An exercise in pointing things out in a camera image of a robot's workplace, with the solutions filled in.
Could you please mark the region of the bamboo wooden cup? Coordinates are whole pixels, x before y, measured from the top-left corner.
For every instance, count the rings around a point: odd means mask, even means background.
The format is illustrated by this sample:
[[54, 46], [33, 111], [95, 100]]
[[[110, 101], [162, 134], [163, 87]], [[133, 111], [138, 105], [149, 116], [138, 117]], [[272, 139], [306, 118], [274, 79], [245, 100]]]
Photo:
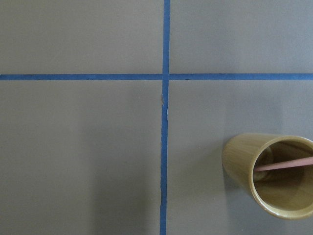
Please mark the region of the bamboo wooden cup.
[[302, 219], [313, 214], [313, 167], [256, 168], [312, 155], [313, 142], [304, 137], [244, 133], [225, 144], [222, 165], [267, 213], [283, 219]]

